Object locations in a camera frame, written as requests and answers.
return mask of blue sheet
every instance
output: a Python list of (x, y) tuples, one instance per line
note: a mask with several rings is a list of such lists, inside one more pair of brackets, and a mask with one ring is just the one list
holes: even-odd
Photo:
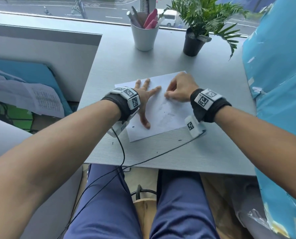
[(27, 83), (39, 83), (52, 87), (63, 104), (65, 116), (72, 113), (72, 110), (60, 90), (52, 72), (45, 64), (0, 59), (0, 75), (4, 76), (7, 80), (23, 82), (21, 80), (23, 79)]
[[(257, 116), (296, 135), (296, 0), (277, 0), (263, 16), (244, 42), (243, 63)], [(270, 227), (296, 239), (296, 200), (256, 174)]]

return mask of left hand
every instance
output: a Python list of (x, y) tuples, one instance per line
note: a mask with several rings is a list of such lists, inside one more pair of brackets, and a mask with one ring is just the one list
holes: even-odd
[(147, 91), (149, 87), (150, 79), (149, 78), (146, 79), (145, 83), (141, 88), (140, 88), (140, 83), (141, 83), (141, 80), (137, 80), (134, 86), (134, 90), (138, 92), (138, 95), (140, 97), (140, 107), (139, 107), (138, 114), (143, 126), (149, 129), (150, 123), (146, 118), (146, 104), (151, 96), (153, 96), (154, 94), (156, 94), (158, 91), (161, 90), (161, 86), (157, 86), (156, 88), (151, 89), (150, 91)]

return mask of plant pot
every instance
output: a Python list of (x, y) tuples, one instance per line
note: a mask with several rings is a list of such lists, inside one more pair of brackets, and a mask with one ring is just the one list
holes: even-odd
[(195, 38), (191, 28), (188, 28), (186, 31), (186, 40), (183, 46), (183, 52), (187, 56), (194, 57), (196, 56), (205, 42)]

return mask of cup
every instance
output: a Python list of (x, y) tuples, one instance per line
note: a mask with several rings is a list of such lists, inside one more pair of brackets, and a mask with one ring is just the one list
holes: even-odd
[[(138, 12), (139, 17), (144, 15), (144, 12)], [(153, 29), (142, 29), (134, 26), (131, 23), (132, 35), (134, 36), (134, 45), (141, 51), (149, 51), (153, 48), (159, 26)]]

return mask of white table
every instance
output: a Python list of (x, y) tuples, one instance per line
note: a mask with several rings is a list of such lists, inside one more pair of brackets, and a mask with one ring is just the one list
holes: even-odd
[[(217, 91), (234, 107), (255, 115), (255, 105), (243, 70), (241, 45), (228, 61), (229, 45), (220, 37), (213, 37), (198, 56), (192, 58), (182, 53), (185, 32), (159, 30), (154, 49), (141, 52), (134, 47), (129, 27), (114, 26), (112, 29), (102, 36), (79, 109), (100, 100), (114, 88), (114, 84), (185, 70), (195, 77), (200, 87)], [(206, 127), (206, 136), (140, 166), (255, 175), (251, 162), (216, 124), (206, 124)], [(132, 143), (126, 131), (120, 135), (127, 166), (190, 139), (185, 127)], [(120, 165), (122, 158), (118, 141), (106, 135), (86, 162)]]

